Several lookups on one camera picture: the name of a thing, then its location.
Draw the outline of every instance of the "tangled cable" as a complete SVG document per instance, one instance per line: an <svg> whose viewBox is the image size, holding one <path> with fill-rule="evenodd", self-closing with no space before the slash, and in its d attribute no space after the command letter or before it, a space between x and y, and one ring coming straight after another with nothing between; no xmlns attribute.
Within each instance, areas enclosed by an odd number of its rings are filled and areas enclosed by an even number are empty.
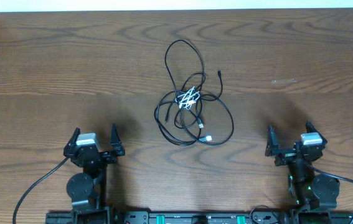
<svg viewBox="0 0 353 224"><path fill-rule="evenodd" d="M200 59L201 62L201 72L196 72L193 73L183 84L182 88L180 90L177 90L176 88L176 84L175 81L172 77L172 73L169 70L168 64L167 64L167 55L169 52L169 49L172 47L172 45L174 45L177 42L183 42L185 44L187 44L189 47L191 47L191 49L194 50L194 52L197 54L198 58ZM222 100L220 100L220 96L222 95L224 86L222 83L222 74L220 72L220 70L218 70L218 77L219 77L219 81L220 81L220 93L218 94L218 96L215 96L214 94L211 93L207 93L207 94L200 94L202 87L204 85L205 79L206 79L206 74L204 72L204 62L202 61L201 55L200 53L197 51L197 49L195 49L191 44L189 44L188 42L186 42L185 40L175 40L173 43L171 43L168 47L168 49L166 50L165 53L165 57L164 57L164 61L165 61L165 66L166 69L169 73L169 77L171 78L172 84L174 85L174 91L170 91L169 93L167 93L158 103L156 109L154 110L154 119L156 120L159 130L162 133L162 135L172 144L175 144L177 146L190 146L196 142L199 142L201 144L205 144L208 146L218 146L220 144L223 144L225 142L227 142L233 135L234 132L234 122L233 122L233 116L230 113L230 111L228 110L228 108L226 107L226 105L222 102ZM187 84L187 82L193 78L196 75L200 75L201 76L201 82L200 84L197 86L197 88L195 88L193 86L193 88L191 88L189 91L185 91L184 88ZM171 101L165 101L165 98L167 96L169 96L170 94L175 93L175 99L171 100ZM230 120L232 121L232 131L230 132L230 134L228 135L228 137L226 139L224 139L223 141L218 141L218 142L214 142L214 143L210 143L209 141L212 140L212 136L206 136L201 138L201 129L204 127L204 125L202 124L202 120L200 119L201 116L201 112L202 112L202 101L215 101L217 100L227 111L227 113L230 116ZM177 104L179 105L179 110L177 111L176 115L175 115L175 119L174 119L174 125L175 127L177 127L178 129L183 129L186 134L188 136L190 136L192 138L191 141L183 141L180 140L178 138L175 138L162 124L162 122L160 122L159 120L159 109L162 105L165 104L169 104L168 109L167 109L167 113L165 116L165 123L168 122L168 118L169 118L169 112L171 110L171 107L173 104ZM191 110L192 105L195 106L195 112L193 112ZM187 110L193 117L194 117L194 121L189 124L189 125L185 125L184 121L183 121L183 112L184 110ZM194 124L196 124L199 126L199 133L198 135L194 135L192 134L188 129L190 127L192 127Z"/></svg>

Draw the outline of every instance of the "black cable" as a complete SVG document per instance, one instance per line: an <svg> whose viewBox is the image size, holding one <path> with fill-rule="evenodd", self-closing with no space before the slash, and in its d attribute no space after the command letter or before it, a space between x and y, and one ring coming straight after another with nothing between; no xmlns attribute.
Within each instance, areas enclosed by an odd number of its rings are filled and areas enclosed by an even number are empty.
<svg viewBox="0 0 353 224"><path fill-rule="evenodd" d="M352 180L352 179L349 179L349 178L346 178L346 177L340 177L340 176L338 176L338 175L329 174L329 173L327 173L327 172L321 171L321 170L319 170L319 169L317 169L317 168L314 168L311 164L309 164L309 163L308 163L307 161L305 161L304 159L303 159L303 162L304 162L304 164L305 164L307 167L309 167L310 169L312 169L312 170L315 171L315 172L318 172L319 174L323 174L323 175L326 175L326 176L329 176L329 177L332 177L332 178L336 178L336 179L339 179L339 180L345 180L345 181L347 181L347 182L353 184L353 180Z"/></svg>
<svg viewBox="0 0 353 224"><path fill-rule="evenodd" d="M276 223L279 222L280 216L276 215L276 214L273 212L273 210L272 210L271 208L269 208L269 207L266 206L266 205L257 205L257 206L255 206L255 207L251 210L251 212L250 212L250 220L251 220L252 223L259 224L258 222L254 221L254 220L252 219L252 213L253 213L253 211L254 211L255 209L259 208L259 207L265 207L265 208L269 209L269 211L271 212L271 214L277 219L277 222L276 222Z"/></svg>
<svg viewBox="0 0 353 224"><path fill-rule="evenodd" d="M19 207L22 203L22 201L25 199L25 197L27 196L27 194L39 183L41 183L44 179L46 179L46 177L50 176L51 174L53 174L56 170L58 170L63 164L65 164L65 162L69 159L69 157L66 157L59 165L57 165L57 167L54 167L54 169L52 169L50 172L48 172L46 175L44 175L43 177L41 177L39 180L37 180L37 182L35 182L34 184L31 185L31 187L28 188L28 190L24 193L24 195L22 195L22 197L19 200L19 203L17 203L14 212L13 212L13 224L16 224L16 216L17 216L17 211L19 210Z"/></svg>
<svg viewBox="0 0 353 224"><path fill-rule="evenodd" d="M180 90L178 90L176 88L176 84L175 84L175 81L172 77L172 73L168 67L168 64L167 64L167 55L168 55L168 52L169 52L169 49L172 47L172 45L174 45L176 42L183 42L185 44L187 44L191 49L193 49L193 51L197 54L199 60L200 60L200 63L201 63L201 72L196 72L196 73L193 73L183 84L182 88ZM169 77L171 78L171 81L172 81L172 84L174 86L174 91L170 91L169 93L165 94L165 96L160 100L160 102L158 103L156 109L154 110L154 119L156 120L157 124L158 124L158 127L159 127L159 130L161 132L161 134L164 136L165 139L167 139L170 143L172 144L175 144L177 146L190 146L196 142L199 142L201 144L205 144L205 145L208 145L208 146L218 146L220 144L223 144L225 142L227 142L233 135L233 132L234 132L234 121L233 121L233 116L231 114L231 112L228 110L228 108L226 107L226 105L220 100L220 96L222 95L222 92L223 92L223 89L224 89L224 84L222 82L222 74L220 72L220 70L218 70L218 77L219 77L219 81L220 81L220 93L215 96L214 94L211 94L211 93L208 93L208 94L203 94L201 95L200 94L200 97L197 99L197 103L194 105L195 106L195 111L193 112L192 110L187 110L189 112L189 114L191 114L193 117L194 117L194 121L191 123L191 124L188 124L188 125L185 125L184 122L183 122L183 111L186 110L184 109L183 107L182 108L179 108L179 110L177 111L176 115L175 115L175 118L174 118L174 125L176 128L179 128L179 129L183 129L186 134L188 136L190 136L192 138L191 141L182 141L176 137L174 137L166 128L165 126L162 124L162 122L160 122L159 120L159 109L162 105L168 105L168 109L167 109L167 113L166 113L166 116L165 116L165 123L168 122L168 118L169 118L169 112L171 110L171 107L176 104L178 105L179 104L179 98L178 96L180 94L183 94L185 93L184 91L184 87L186 86L187 82L193 78L194 76L196 75L200 75L201 76L201 82L200 84L197 86L196 90L198 92L201 92L202 90L202 87L204 85L204 82L206 80L206 74L204 72L204 62L201 58L201 55L200 53L198 52L197 49L195 49L191 44L189 44L188 42L186 42L185 40L176 40L174 42L172 42L168 49L166 50L166 53L165 53L165 56L164 56L164 61L165 61L165 66L166 66L166 69L168 71L168 74L169 74ZM176 97L176 101L175 100L172 100L172 101L165 101L164 102L164 99L169 96L170 94L172 93L175 93L175 97ZM228 135L228 137L226 139L224 139L223 141L218 141L218 142L215 142L215 143L208 143L208 142L205 142L205 141L200 141L199 138L200 138L200 135L201 135L201 128L199 129L199 133L197 135L194 135L192 134L188 129L190 127L192 127L194 124L197 123L197 125L199 126L200 123L201 123L201 119L200 119L200 116L201 116L201 112L202 112L202 101L215 101L217 100L225 109L226 109L226 112L228 113L228 115L230 116L230 120L232 121L232 131L230 132L230 134Z"/></svg>

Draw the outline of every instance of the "white zip tie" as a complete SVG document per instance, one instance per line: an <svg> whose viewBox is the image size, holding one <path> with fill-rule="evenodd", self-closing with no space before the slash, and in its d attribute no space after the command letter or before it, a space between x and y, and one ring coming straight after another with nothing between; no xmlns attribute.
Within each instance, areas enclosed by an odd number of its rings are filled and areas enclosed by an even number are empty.
<svg viewBox="0 0 353 224"><path fill-rule="evenodd" d="M194 92L195 86L191 88L187 93L182 93L177 98L182 97L181 100L179 100L179 109L185 108L185 109L191 109L191 106L197 102L197 100L200 98L200 93Z"/></svg>

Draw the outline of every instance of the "white background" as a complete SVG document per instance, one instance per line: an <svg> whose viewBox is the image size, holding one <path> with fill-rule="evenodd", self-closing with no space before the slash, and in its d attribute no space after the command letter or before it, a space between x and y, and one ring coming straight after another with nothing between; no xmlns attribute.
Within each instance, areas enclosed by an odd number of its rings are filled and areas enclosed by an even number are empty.
<svg viewBox="0 0 353 224"><path fill-rule="evenodd" d="M0 12L353 7L353 0L0 0Z"/></svg>

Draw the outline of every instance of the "wood tabletop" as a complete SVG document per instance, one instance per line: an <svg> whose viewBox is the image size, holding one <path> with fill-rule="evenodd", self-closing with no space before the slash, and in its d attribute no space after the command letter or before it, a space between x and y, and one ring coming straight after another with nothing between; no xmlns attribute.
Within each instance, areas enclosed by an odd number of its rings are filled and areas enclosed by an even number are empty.
<svg viewBox="0 0 353 224"><path fill-rule="evenodd" d="M235 132L221 146L174 146L154 120L173 90L164 54L177 39L199 49L204 91L219 92L222 71L221 100ZM182 44L170 50L169 66L179 88L200 69ZM203 134L229 134L220 104L205 102L203 117ZM108 168L110 204L288 208L295 203L288 170L265 157L266 127L273 124L287 147L307 119L329 141L314 166L353 179L353 9L0 13L0 223L10 223L21 195L63 160L76 127L96 132L105 150L112 123L126 155ZM44 180L17 222L43 223L49 210L70 210L65 186L81 171L67 162ZM353 212L352 184L341 182L337 202L337 210Z"/></svg>

